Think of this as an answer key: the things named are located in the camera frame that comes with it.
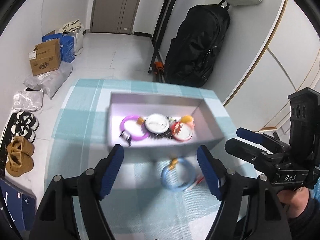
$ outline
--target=checkered tablecloth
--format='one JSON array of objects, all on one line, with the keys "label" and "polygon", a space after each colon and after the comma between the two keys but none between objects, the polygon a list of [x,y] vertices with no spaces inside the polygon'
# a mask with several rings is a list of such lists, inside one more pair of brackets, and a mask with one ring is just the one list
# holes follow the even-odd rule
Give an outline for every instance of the checkered tablecloth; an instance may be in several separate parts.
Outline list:
[{"label": "checkered tablecloth", "polygon": [[[78,176],[108,155],[106,116],[110,94],[117,91],[203,98],[225,137],[211,151],[214,157],[243,175],[257,176],[251,164],[225,152],[225,141],[236,136],[236,128],[213,91],[151,82],[80,79],[70,88],[52,133],[45,188],[53,176]],[[188,160],[200,170],[195,157]],[[188,192],[164,189],[160,174],[167,164],[168,161],[122,165],[111,193],[101,201],[117,240],[205,239],[220,202],[210,194],[205,182]],[[170,179],[174,182],[175,174]],[[86,239],[77,198],[75,213],[81,238]]]}]

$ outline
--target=gray door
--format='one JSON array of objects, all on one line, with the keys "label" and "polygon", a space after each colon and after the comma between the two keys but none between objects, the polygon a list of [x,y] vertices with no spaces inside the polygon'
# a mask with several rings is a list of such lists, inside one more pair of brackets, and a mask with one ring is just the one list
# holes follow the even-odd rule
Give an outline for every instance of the gray door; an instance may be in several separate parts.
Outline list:
[{"label": "gray door", "polygon": [[140,0],[95,0],[91,32],[131,32]]}]

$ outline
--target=white round lid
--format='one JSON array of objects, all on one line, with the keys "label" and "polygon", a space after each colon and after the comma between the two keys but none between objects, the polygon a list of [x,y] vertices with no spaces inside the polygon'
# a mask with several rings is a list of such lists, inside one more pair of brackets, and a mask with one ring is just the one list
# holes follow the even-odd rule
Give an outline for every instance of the white round lid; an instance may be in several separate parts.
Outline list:
[{"label": "white round lid", "polygon": [[162,114],[152,114],[144,123],[147,130],[152,133],[164,133],[170,127],[169,120]]},{"label": "white round lid", "polygon": [[193,131],[191,127],[185,123],[181,123],[181,129],[179,133],[174,134],[174,138],[178,141],[188,141],[191,139]]}]

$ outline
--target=black bag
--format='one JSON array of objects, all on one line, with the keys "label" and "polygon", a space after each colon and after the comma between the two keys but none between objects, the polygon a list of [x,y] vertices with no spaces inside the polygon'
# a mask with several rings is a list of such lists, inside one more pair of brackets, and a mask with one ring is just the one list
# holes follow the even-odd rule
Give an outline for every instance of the black bag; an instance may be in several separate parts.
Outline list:
[{"label": "black bag", "polygon": [[230,24],[229,4],[224,7],[223,2],[188,11],[171,40],[164,64],[166,83],[202,87],[207,82]]}]

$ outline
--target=blue bracelet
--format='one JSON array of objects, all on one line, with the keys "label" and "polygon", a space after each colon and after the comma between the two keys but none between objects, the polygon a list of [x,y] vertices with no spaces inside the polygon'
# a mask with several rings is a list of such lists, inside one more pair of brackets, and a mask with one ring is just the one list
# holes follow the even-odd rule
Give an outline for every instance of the blue bracelet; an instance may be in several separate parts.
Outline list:
[{"label": "blue bracelet", "polygon": [[[183,183],[182,185],[170,185],[167,182],[167,176],[168,176],[169,171],[173,170],[177,163],[181,163],[188,170],[189,182]],[[162,170],[162,173],[161,173],[161,184],[166,189],[174,191],[174,192],[185,191],[186,189],[191,187],[195,181],[196,181],[196,168],[184,158],[177,158],[177,159],[172,160],[168,166],[164,167],[164,169]]]}]

